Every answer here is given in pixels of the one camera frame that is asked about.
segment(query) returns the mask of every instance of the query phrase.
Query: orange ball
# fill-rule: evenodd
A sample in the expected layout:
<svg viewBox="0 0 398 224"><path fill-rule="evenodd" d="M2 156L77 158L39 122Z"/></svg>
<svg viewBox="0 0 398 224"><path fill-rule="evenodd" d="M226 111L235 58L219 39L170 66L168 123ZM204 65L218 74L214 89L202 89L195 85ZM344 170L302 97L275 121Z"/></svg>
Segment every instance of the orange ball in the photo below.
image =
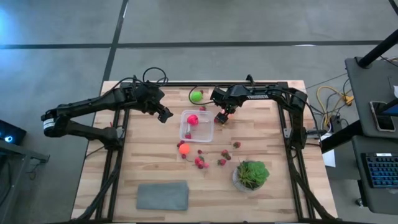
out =
<svg viewBox="0 0 398 224"><path fill-rule="evenodd" d="M178 151L180 151L180 153L181 153L181 154L184 154L184 155L188 154L188 153L189 153L189 150L190 150L190 147L189 147L188 144L182 144L182 145L179 147L179 149L178 149Z"/></svg>

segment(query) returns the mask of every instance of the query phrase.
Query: potted plant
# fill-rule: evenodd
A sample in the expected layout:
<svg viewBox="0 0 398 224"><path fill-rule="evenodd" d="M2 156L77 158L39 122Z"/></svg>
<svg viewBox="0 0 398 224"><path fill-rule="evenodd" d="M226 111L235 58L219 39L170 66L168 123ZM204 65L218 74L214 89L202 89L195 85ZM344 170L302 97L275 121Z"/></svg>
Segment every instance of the potted plant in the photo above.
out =
<svg viewBox="0 0 398 224"><path fill-rule="evenodd" d="M269 172L263 162L243 161L232 174L235 187L243 192L252 192L262 187L269 177Z"/></svg>

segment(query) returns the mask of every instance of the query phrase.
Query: green ball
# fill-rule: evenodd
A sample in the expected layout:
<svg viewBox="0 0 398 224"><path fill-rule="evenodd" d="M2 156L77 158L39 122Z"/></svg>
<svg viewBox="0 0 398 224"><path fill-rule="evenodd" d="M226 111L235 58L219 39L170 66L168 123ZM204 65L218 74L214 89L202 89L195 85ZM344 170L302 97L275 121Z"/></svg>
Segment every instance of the green ball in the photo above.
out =
<svg viewBox="0 0 398 224"><path fill-rule="evenodd" d="M199 91L194 91L194 92L191 94L191 100L192 100L193 102L199 102L199 101L201 101L202 98L203 98L203 95L202 95L202 93L199 92Z"/></svg>

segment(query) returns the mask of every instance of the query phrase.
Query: gray cloth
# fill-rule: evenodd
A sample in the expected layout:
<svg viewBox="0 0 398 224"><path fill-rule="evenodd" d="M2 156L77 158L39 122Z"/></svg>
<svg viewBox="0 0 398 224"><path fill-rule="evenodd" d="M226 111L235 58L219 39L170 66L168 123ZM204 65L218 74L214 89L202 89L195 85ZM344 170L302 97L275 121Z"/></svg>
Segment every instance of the gray cloth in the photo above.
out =
<svg viewBox="0 0 398 224"><path fill-rule="evenodd" d="M140 184L137 191L137 209L188 209L189 188L186 181L168 184Z"/></svg>

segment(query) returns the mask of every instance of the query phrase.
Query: plant pot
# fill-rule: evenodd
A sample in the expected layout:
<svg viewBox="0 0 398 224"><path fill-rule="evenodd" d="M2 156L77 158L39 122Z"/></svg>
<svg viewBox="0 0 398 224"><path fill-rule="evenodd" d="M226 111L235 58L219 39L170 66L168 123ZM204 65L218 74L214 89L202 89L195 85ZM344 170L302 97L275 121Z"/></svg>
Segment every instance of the plant pot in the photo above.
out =
<svg viewBox="0 0 398 224"><path fill-rule="evenodd" d="M255 191L255 190L260 189L260 188L264 185L264 184L262 184L262 185L256 187L255 189L250 189L250 188L246 187L246 186L243 185L243 184L241 183L241 181L239 180L239 177L238 177L238 168L235 168L234 172L232 173L232 183L234 184L234 186L235 186L238 190L240 190L240 191L242 191L242 192L253 192L253 191Z"/></svg>

